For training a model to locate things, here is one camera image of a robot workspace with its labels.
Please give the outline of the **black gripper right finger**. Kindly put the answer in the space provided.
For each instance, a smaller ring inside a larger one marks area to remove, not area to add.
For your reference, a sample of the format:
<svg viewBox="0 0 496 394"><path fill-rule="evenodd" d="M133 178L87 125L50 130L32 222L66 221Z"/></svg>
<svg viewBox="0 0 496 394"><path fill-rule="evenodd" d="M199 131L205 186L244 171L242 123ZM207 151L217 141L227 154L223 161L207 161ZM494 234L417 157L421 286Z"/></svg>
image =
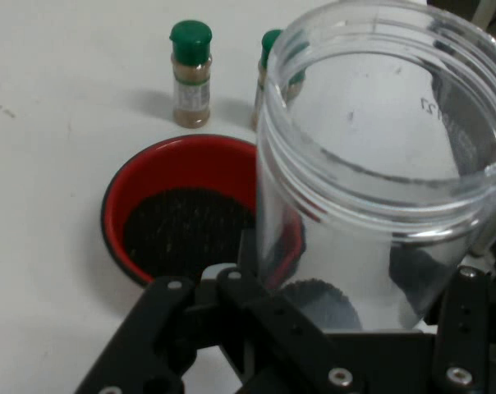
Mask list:
<svg viewBox="0 0 496 394"><path fill-rule="evenodd" d="M434 393L488 393L488 278L478 269L461 267L445 292L434 338Z"/></svg>

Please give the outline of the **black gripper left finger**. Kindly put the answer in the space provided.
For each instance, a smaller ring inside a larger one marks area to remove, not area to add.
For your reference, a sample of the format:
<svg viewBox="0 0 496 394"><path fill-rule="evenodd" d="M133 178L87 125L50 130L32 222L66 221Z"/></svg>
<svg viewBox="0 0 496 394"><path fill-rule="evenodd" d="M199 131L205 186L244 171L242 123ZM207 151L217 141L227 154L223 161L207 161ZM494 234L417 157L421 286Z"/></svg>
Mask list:
<svg viewBox="0 0 496 394"><path fill-rule="evenodd" d="M362 393L365 378L304 314L252 275L255 233L237 263L194 283L152 282L78 387L80 393L182 393L197 352L218 346L243 393Z"/></svg>

